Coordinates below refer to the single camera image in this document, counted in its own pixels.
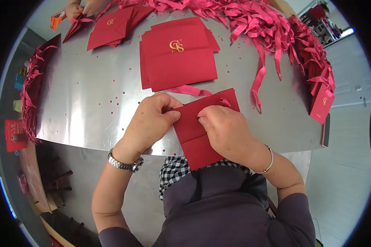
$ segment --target silver bangle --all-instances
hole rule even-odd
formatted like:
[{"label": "silver bangle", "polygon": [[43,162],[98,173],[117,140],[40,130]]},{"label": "silver bangle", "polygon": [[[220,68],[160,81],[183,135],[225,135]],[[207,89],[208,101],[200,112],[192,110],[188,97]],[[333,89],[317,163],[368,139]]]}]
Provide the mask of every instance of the silver bangle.
[{"label": "silver bangle", "polygon": [[267,172],[273,164],[273,152],[272,152],[271,147],[268,147],[268,149],[269,149],[269,151],[271,151],[271,163],[269,164],[267,169],[265,169],[263,172],[256,172],[257,174],[263,174],[263,173]]}]

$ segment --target orange package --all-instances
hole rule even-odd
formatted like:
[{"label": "orange package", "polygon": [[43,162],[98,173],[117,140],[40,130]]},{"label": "orange package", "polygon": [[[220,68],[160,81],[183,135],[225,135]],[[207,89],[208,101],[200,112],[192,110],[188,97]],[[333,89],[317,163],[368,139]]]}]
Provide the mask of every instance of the orange package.
[{"label": "orange package", "polygon": [[66,13],[64,12],[64,10],[51,16],[51,29],[54,30],[55,32],[60,22],[63,21],[65,18],[66,18]]}]

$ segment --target tiled floor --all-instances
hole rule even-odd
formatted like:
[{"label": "tiled floor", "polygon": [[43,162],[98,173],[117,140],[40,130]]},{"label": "tiled floor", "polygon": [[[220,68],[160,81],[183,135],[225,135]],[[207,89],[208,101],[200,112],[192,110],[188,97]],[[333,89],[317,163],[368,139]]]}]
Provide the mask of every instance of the tiled floor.
[{"label": "tiled floor", "polygon": [[[91,200],[96,182],[107,160],[107,152],[52,143],[64,166],[71,169],[69,177],[73,190],[64,193],[64,214],[96,232],[91,213]],[[306,182],[311,151],[283,154],[300,171]],[[123,214],[132,233],[144,246],[151,246],[161,232],[162,201],[158,199],[159,171],[164,156],[145,156],[143,168],[135,173],[125,193]],[[268,182],[268,195],[277,204],[276,188]]]}]

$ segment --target metal table surface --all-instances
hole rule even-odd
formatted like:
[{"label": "metal table surface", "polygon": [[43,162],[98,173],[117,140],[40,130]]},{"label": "metal table surface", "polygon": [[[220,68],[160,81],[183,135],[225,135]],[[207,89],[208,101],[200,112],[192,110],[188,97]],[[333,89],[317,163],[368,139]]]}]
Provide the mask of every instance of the metal table surface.
[{"label": "metal table surface", "polygon": [[[142,90],[140,81],[139,41],[152,25],[194,17],[189,9],[172,13],[152,13],[116,48],[100,47],[87,51],[94,23],[85,24],[51,61],[40,92],[37,137],[66,145],[109,151],[120,140],[138,107],[151,96]],[[218,79],[193,84],[216,93],[233,87],[241,112],[252,134],[278,153],[317,149],[322,126],[308,115],[308,90],[297,63],[290,65],[282,54],[279,81],[273,55],[267,55],[267,73],[259,89],[260,115],[250,101],[250,89],[257,72],[258,53],[252,41],[241,35],[230,46],[230,31],[223,24],[203,20],[212,30],[221,51],[214,54]],[[69,21],[56,30],[62,39]],[[170,93],[183,104],[198,99]],[[183,155],[176,133],[171,127],[153,147],[152,155]]]}]

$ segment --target hand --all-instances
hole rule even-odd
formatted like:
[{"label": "hand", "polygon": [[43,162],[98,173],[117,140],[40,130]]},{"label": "hand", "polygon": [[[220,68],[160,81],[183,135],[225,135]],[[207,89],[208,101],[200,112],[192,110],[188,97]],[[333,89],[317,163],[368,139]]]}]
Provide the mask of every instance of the hand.
[{"label": "hand", "polygon": [[252,136],[242,113],[224,106],[208,106],[198,113],[198,117],[210,145],[224,158],[250,169],[256,168],[257,161],[261,160],[262,156],[256,157],[260,152],[264,158],[268,155],[270,160],[270,151]]},{"label": "hand", "polygon": [[78,3],[70,3],[66,6],[65,13],[69,20],[77,19],[83,12],[83,7]]},{"label": "hand", "polygon": [[124,137],[115,145],[113,157],[122,163],[133,163],[145,149],[160,140],[169,127],[181,116],[179,111],[168,111],[162,114],[163,110],[182,106],[180,101],[163,92],[143,99],[125,131]]},{"label": "hand", "polygon": [[87,0],[83,10],[83,15],[97,14],[102,6],[102,0]]}]

